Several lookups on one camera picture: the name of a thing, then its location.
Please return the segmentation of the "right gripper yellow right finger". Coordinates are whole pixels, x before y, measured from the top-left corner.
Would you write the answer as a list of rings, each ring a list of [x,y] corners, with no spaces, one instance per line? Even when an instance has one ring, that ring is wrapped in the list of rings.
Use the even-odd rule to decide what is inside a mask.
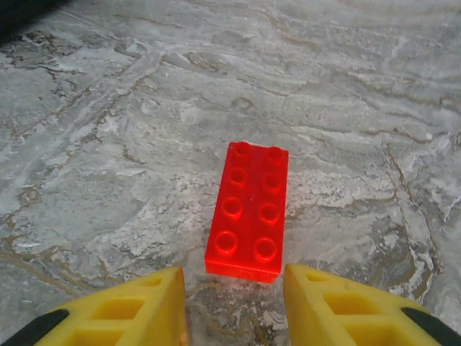
[[[283,290],[292,346],[441,346],[402,311],[426,309],[385,290],[307,265],[286,265]]]

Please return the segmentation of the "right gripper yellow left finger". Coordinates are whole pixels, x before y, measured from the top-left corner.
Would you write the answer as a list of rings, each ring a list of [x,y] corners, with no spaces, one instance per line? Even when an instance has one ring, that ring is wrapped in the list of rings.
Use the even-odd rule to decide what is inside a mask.
[[[158,270],[57,306],[0,346],[188,346],[183,270]]]

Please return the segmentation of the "red flat studded brick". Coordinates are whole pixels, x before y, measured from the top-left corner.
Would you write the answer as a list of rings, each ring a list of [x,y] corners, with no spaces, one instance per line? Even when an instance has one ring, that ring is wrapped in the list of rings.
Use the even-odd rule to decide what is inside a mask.
[[[208,273],[272,283],[282,270],[288,151],[232,142],[205,252]]]

